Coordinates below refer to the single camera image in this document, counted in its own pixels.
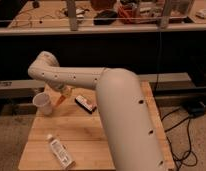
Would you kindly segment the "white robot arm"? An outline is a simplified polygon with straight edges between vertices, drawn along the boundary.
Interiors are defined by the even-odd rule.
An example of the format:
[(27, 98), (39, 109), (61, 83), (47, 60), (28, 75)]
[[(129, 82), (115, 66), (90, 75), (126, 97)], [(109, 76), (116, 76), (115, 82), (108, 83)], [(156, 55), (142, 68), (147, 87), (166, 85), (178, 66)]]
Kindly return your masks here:
[(168, 171), (138, 76), (124, 68), (61, 67), (41, 52), (28, 75), (60, 92), (65, 86), (95, 91), (116, 171)]

